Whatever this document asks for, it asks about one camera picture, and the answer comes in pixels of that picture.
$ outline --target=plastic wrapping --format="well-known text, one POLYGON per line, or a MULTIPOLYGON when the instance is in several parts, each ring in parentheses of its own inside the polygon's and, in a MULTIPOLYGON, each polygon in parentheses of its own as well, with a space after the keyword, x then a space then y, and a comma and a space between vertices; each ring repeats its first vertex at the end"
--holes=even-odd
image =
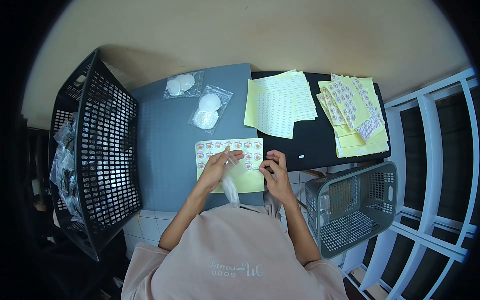
POLYGON ((53 157, 50 180, 58 187, 59 196, 65 202, 70 214, 81 218, 82 210, 77 194, 73 157, 76 114, 73 116, 73 120, 73 125, 66 120, 53 136, 58 146, 53 157))
POLYGON ((202 92, 204 72, 196 71, 171 76, 163 93, 164 99, 177 97, 199 97, 202 92))
POLYGON ((320 227, 327 225, 330 222, 330 197, 328 194, 318 197, 318 212, 320 217, 320 227))
POLYGON ((213 134, 232 96, 232 92, 207 84, 188 124, 213 134))

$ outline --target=pink sweatshirt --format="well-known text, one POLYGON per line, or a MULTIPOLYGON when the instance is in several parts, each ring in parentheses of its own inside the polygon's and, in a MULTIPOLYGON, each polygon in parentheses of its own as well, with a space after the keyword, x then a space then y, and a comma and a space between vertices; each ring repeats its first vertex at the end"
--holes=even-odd
POLYGON ((347 299, 337 266, 303 267, 280 221, 263 207, 202 212, 168 252, 138 243, 122 299, 347 299))

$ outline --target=table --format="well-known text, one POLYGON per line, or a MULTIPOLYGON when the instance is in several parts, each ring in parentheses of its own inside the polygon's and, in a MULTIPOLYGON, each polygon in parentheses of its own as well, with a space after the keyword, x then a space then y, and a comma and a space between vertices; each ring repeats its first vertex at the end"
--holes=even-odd
MULTIPOLYGON (((204 87, 216 85, 233 92, 213 135, 187 124, 198 97, 163 100, 167 79, 131 92, 139 103, 137 165, 143 207, 177 212, 197 182, 195 143, 205 140, 256 138, 257 130, 243 125, 250 64, 203 69, 204 87)), ((262 192, 242 193, 240 202, 263 205, 262 192)), ((228 203, 225 194, 210 194, 204 210, 228 203)))
MULTIPOLYGON (((280 73, 281 72, 252 72, 252 79, 274 76, 280 73)), ((374 159, 384 159, 391 156, 391 150, 388 150, 383 153, 357 157, 336 157, 335 136, 332 125, 323 113, 322 107, 316 98, 316 95, 320 93, 320 88, 318 87, 317 82, 329 81, 331 75, 305 72, 304 74, 310 84, 310 90, 312 92, 313 101, 315 102, 318 117, 315 118, 315 121, 295 122, 292 140, 267 135, 258 131, 258 136, 264 139, 264 156, 266 155, 266 152, 271 149, 276 149, 285 153, 289 171, 309 170, 347 163, 359 163, 374 159)), ((374 83, 373 86, 380 102, 380 109, 382 110, 382 115, 385 120, 385 129, 387 131, 388 139, 390 140, 382 95, 380 94, 378 84, 374 83)))

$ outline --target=person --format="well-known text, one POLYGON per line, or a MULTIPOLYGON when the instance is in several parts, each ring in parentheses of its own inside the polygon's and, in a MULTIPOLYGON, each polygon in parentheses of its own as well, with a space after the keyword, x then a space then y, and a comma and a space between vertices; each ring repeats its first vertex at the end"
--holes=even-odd
MULTIPOLYGON (((268 188, 264 206, 226 204, 202 212, 228 153, 229 147, 210 157, 158 247, 135 246, 121 298, 348 299, 339 269, 322 260, 309 232, 283 153, 268 151, 259 167, 268 188), (281 205, 288 232, 279 220, 281 205)), ((230 153, 243 158, 241 150, 230 153)))

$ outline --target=round sticker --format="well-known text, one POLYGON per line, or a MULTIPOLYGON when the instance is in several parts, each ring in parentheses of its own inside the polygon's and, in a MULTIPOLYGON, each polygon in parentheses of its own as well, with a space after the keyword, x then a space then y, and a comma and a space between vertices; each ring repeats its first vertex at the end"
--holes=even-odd
POLYGON ((243 167, 247 170, 251 170, 252 169, 252 163, 247 161, 246 163, 243 164, 243 167))
POLYGON ((255 149, 260 149, 260 148, 262 148, 262 143, 257 141, 257 142, 255 142, 255 143, 253 143, 253 147, 254 147, 255 149))

